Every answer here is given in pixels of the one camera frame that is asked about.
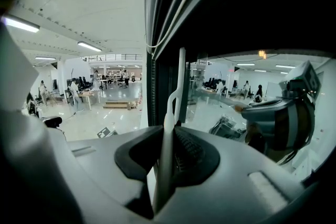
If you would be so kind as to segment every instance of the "light fixture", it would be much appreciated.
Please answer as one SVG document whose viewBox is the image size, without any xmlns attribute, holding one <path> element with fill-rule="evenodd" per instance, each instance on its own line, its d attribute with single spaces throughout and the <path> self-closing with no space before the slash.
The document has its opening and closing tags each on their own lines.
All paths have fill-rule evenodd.
<svg viewBox="0 0 336 224">
<path fill-rule="evenodd" d="M 88 49 L 91 49 L 91 50 L 101 51 L 101 49 L 98 49 L 98 48 L 96 48 L 96 47 L 94 47 L 92 45 L 89 45 L 89 44 L 87 44 L 87 43 L 85 43 L 83 41 L 79 41 L 77 44 L 80 45 L 80 46 L 86 47 Z"/>
<path fill-rule="evenodd" d="M 282 67 L 282 68 L 295 68 L 293 66 L 282 66 L 282 65 L 276 65 L 276 67 Z"/>
<path fill-rule="evenodd" d="M 17 18 L 15 16 L 4 16 L 1 18 L 1 21 L 5 25 L 14 26 L 14 27 L 27 30 L 30 32 L 34 32 L 34 33 L 40 30 L 40 27 L 38 25 L 28 22 L 26 20 L 23 20 L 21 18 Z"/>
<path fill-rule="evenodd" d="M 54 58 L 54 57 L 43 57 L 43 56 L 37 56 L 37 57 L 35 57 L 35 59 L 38 59 L 38 60 L 56 60 L 56 58 Z"/>
<path fill-rule="evenodd" d="M 238 63 L 238 66 L 254 66 L 254 63 Z"/>
<path fill-rule="evenodd" d="M 264 50 L 259 51 L 259 56 L 262 57 L 263 59 L 266 59 L 267 55 Z"/>
</svg>

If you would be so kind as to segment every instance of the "glass window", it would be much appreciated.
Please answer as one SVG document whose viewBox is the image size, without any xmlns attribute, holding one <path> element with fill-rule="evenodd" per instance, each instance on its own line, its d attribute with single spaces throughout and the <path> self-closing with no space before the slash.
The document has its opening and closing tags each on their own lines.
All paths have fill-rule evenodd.
<svg viewBox="0 0 336 224">
<path fill-rule="evenodd" d="M 301 143 L 295 149 L 283 147 L 279 150 L 277 145 L 269 146 L 265 142 L 269 133 L 265 126 L 264 130 L 260 130 L 262 124 L 258 122 L 265 119 L 255 119 L 250 125 L 252 121 L 243 117 L 242 111 L 260 105 L 274 105 L 284 100 L 280 83 L 286 81 L 288 73 L 307 61 L 311 63 L 316 79 L 321 83 L 316 96 L 308 95 L 308 99 L 314 101 L 312 108 L 315 106 L 312 114 L 313 135 L 309 137 L 311 126 L 306 104 L 302 107 L 296 105 L 295 115 L 270 112 L 269 115 L 273 113 L 274 121 L 278 123 L 272 125 L 273 129 L 269 133 L 281 134 L 288 144 L 290 139 L 298 141 L 300 135 L 305 143 L 308 142 L 306 146 Z M 258 54 L 246 54 L 187 62 L 188 81 L 185 83 L 188 83 L 188 93 L 182 126 L 246 143 L 293 173 L 297 180 L 304 180 L 336 146 L 336 137 L 332 131 L 336 125 L 330 116 L 334 111 L 331 103 L 335 104 L 336 101 L 333 93 L 336 87 L 335 70 L 336 60 L 315 55 L 272 54 L 264 59 Z M 298 118 L 300 130 L 295 131 L 297 134 L 294 138 L 289 138 L 289 133 L 294 132 L 291 128 L 292 119 L 295 118 Z"/>
</svg>

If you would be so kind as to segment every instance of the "white ceiling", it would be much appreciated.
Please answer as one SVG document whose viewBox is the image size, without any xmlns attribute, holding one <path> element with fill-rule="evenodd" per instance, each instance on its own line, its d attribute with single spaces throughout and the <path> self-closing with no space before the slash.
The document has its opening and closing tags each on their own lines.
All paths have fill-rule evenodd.
<svg viewBox="0 0 336 224">
<path fill-rule="evenodd" d="M 9 13 L 40 26 L 37 33 L 7 27 L 33 59 L 97 54 L 78 41 L 102 49 L 99 54 L 141 54 L 145 46 L 144 0 L 17 0 Z"/>
<path fill-rule="evenodd" d="M 289 72 L 291 69 L 279 68 L 276 67 L 276 65 L 298 66 L 307 60 L 311 62 L 314 68 L 318 68 L 325 61 L 327 61 L 328 58 L 312 55 L 271 54 L 267 55 L 267 59 L 263 59 L 258 55 L 244 55 L 244 56 L 217 58 L 211 61 L 225 63 L 231 68 L 239 67 L 246 70 L 266 70 L 268 72 L 280 73 L 280 72 Z M 254 63 L 255 65 L 238 66 L 237 64 L 239 63 Z"/>
</svg>

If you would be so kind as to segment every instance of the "floor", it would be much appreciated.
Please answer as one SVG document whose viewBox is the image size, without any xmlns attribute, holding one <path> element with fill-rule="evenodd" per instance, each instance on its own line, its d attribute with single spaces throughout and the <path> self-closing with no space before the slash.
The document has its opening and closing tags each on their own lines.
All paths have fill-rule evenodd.
<svg viewBox="0 0 336 224">
<path fill-rule="evenodd" d="M 142 84 L 130 83 L 129 87 L 119 88 L 116 84 L 108 85 L 106 90 L 96 92 L 100 95 L 100 103 L 97 96 L 91 97 L 92 110 L 87 103 L 83 103 L 84 111 L 74 114 L 74 107 L 70 104 L 60 103 L 51 106 L 39 105 L 41 116 L 60 116 L 63 122 L 60 129 L 64 131 L 67 141 L 98 138 L 97 133 L 104 128 L 118 134 L 131 132 L 140 127 L 142 103 L 136 109 L 104 109 L 102 106 L 107 100 L 141 99 Z"/>
</svg>

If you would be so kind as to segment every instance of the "whiteboard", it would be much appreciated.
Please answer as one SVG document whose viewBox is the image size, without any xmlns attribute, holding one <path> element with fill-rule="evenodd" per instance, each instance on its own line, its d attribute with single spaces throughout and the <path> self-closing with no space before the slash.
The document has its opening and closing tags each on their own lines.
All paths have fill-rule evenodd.
<svg viewBox="0 0 336 224">
<path fill-rule="evenodd" d="M 279 84 L 269 82 L 267 84 L 267 91 L 266 91 L 267 101 L 275 99 L 276 97 L 282 96 L 282 90 Z"/>
</svg>

